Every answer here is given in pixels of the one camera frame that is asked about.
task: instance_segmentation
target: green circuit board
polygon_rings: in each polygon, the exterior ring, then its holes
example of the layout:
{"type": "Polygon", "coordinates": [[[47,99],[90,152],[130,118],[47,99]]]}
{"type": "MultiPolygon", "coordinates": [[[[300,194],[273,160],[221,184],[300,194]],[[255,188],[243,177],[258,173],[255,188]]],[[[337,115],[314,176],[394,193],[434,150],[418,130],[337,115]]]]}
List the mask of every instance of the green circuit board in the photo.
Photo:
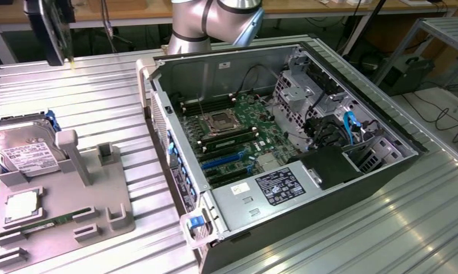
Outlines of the green circuit board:
{"type": "Polygon", "coordinates": [[[233,108],[206,112],[203,115],[182,116],[181,121],[202,168],[206,163],[237,155],[238,152],[243,152],[243,157],[239,160],[203,169],[209,182],[215,188],[264,173],[272,167],[285,165],[288,160],[298,154],[298,150],[285,137],[285,132],[277,122],[272,120],[272,112],[266,109],[261,100],[255,99],[254,95],[241,94],[233,108]],[[227,148],[207,153],[203,151],[199,141],[202,139],[210,139],[211,136],[218,136],[213,131],[214,128],[210,122],[211,117],[217,117],[217,115],[223,115],[225,117],[227,115],[235,116],[237,122],[234,123],[234,127],[238,126],[233,130],[230,129],[218,133],[219,135],[254,127],[257,128],[258,134],[250,132],[213,142],[207,144],[207,147],[217,148],[217,146],[227,146],[227,148]],[[207,156],[217,153],[223,154],[227,150],[231,152],[206,160],[207,156]],[[266,166],[265,169],[262,163],[268,163],[270,166],[266,166]]]}

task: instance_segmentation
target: slotted metal surface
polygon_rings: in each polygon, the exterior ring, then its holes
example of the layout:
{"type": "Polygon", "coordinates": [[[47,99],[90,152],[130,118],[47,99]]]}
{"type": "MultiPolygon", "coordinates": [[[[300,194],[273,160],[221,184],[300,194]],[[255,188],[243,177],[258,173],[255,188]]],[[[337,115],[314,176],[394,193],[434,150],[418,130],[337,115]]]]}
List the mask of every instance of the slotted metal surface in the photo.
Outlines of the slotted metal surface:
{"type": "Polygon", "coordinates": [[[458,17],[424,19],[421,28],[458,49],[458,17]]]}
{"type": "MultiPolygon", "coordinates": [[[[454,156],[320,40],[301,36],[257,44],[293,41],[309,41],[430,153],[370,199],[218,273],[458,273],[454,156]]],[[[82,150],[105,141],[121,146],[138,226],[19,273],[198,273],[142,118],[134,68],[147,54],[161,51],[81,58],[75,70],[45,63],[3,66],[0,114],[50,107],[62,126],[78,130],[82,150]]]]}

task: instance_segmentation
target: wooden tabletop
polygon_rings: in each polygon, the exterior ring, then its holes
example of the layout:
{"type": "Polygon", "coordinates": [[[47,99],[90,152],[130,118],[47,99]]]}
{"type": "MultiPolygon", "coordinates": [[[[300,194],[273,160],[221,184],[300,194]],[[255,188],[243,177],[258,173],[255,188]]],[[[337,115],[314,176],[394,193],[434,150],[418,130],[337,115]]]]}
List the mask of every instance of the wooden tabletop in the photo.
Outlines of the wooden tabletop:
{"type": "MultiPolygon", "coordinates": [[[[110,11],[111,19],[138,19],[138,18],[162,18],[173,16],[171,0],[146,0],[146,10],[133,11],[110,11]]],[[[458,7],[458,0],[445,0],[449,8],[458,7]]],[[[101,13],[94,13],[90,10],[87,0],[74,0],[77,10],[77,21],[101,20],[101,13]]],[[[362,5],[360,11],[370,10],[377,5],[378,0],[369,5],[362,5]]],[[[338,13],[353,12],[356,6],[348,3],[337,4],[330,2],[328,5],[317,0],[264,0],[264,8],[268,14],[278,13],[338,13]]],[[[401,0],[388,0],[382,10],[401,11],[401,10],[420,10],[436,8],[436,6],[412,7],[401,0]]],[[[0,24],[7,23],[29,23],[25,15],[23,0],[15,0],[12,5],[0,6],[0,24]]]]}

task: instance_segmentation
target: hard drive label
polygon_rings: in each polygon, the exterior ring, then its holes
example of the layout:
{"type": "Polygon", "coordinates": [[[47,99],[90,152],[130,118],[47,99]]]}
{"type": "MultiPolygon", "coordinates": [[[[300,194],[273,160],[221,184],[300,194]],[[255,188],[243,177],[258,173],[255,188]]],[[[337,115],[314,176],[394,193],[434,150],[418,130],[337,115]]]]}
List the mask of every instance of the hard drive label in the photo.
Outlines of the hard drive label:
{"type": "Polygon", "coordinates": [[[3,153],[22,172],[33,172],[58,166],[57,158],[46,143],[7,148],[3,153]]]}
{"type": "Polygon", "coordinates": [[[257,183],[273,206],[285,203],[306,193],[289,167],[261,176],[257,178],[257,183]]]}

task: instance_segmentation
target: warning label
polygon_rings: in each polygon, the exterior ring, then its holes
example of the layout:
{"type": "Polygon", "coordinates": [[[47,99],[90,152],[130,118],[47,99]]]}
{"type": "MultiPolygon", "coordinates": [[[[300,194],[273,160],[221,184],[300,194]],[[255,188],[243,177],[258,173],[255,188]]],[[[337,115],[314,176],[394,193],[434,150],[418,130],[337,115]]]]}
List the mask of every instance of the warning label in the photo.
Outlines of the warning label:
{"type": "Polygon", "coordinates": [[[22,172],[33,172],[58,166],[57,158],[46,143],[7,148],[3,153],[22,172]]]}
{"type": "Polygon", "coordinates": [[[257,178],[257,182],[273,206],[306,193],[289,167],[257,178]]]}

